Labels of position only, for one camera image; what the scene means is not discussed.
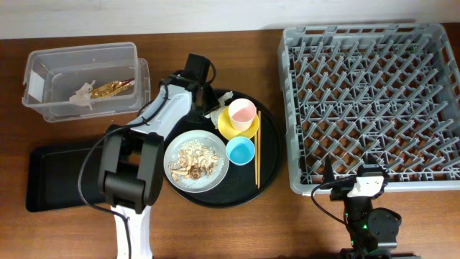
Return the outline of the white tissue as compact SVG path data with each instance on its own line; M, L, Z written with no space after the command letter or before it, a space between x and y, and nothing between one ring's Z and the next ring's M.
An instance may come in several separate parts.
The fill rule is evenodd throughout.
M92 80L91 83L84 83L82 87L69 98L69 102L77 106L88 106L90 110L92 110L91 97L95 82L95 80Z
M206 119L210 119L212 121L212 123L213 123L213 125L215 126L216 129L218 128L219 116L222 113L222 111L225 110L225 108L226 108L225 102L228 101L229 99L231 99L233 97L233 95L234 94L233 94L232 91L228 91L223 96L219 97L218 98L219 107L217 109L213 110L210 114L207 114L205 116Z

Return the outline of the yellow bowl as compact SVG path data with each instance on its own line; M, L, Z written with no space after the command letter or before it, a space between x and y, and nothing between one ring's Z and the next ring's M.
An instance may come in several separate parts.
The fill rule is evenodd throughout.
M229 116L229 108L226 107L218 117L218 131L221 135L230 140L234 137L253 138L259 129L259 117L256 115L251 126L245 131L238 131L233 128Z

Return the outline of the pink cup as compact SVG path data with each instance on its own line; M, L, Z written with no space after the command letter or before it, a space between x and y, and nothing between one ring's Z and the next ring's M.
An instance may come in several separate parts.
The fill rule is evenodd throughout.
M254 103L248 99L236 99L229 105L229 117L235 130L245 131L250 128L257 112Z

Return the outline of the blue cup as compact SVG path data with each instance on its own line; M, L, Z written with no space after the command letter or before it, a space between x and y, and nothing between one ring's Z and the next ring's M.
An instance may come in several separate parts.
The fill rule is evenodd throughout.
M254 143L246 137L234 137L226 144L226 155L233 164L246 165L255 156Z

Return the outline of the gold foil wrapper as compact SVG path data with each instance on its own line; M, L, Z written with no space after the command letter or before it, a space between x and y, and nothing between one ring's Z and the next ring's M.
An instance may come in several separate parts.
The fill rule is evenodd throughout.
M135 82L134 78L130 78L125 81L113 81L111 83L106 83L92 90L91 98L99 99L99 98L115 96L131 88L134 85L134 82Z

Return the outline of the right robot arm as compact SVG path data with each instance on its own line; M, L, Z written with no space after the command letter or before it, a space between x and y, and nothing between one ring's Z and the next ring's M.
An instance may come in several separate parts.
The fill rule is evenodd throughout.
M329 156L325 158L322 184L311 191L312 202L326 215L343 224L351 239L351 248L343 248L340 258L416 258L414 254L393 254L402 217L391 209L374 208L372 201L385 192L390 179L388 169L373 155L367 155L356 174L335 178ZM324 209L315 198L317 190L330 190L331 201L344 203L343 217Z

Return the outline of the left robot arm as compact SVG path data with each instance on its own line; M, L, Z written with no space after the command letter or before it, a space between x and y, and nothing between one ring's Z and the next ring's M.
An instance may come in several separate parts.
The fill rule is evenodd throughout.
M176 145L186 140L210 140L218 153L214 168L221 175L229 169L226 145L209 131L185 132L165 146L165 139L180 120L199 110L194 104L198 94L203 95L201 110L212 112L219 107L205 76L178 71L160 81L158 96L140 109L136 119L123 127L111 127L96 142L103 147L98 187L110 205L107 213L115 217L118 258L152 258L150 212Z

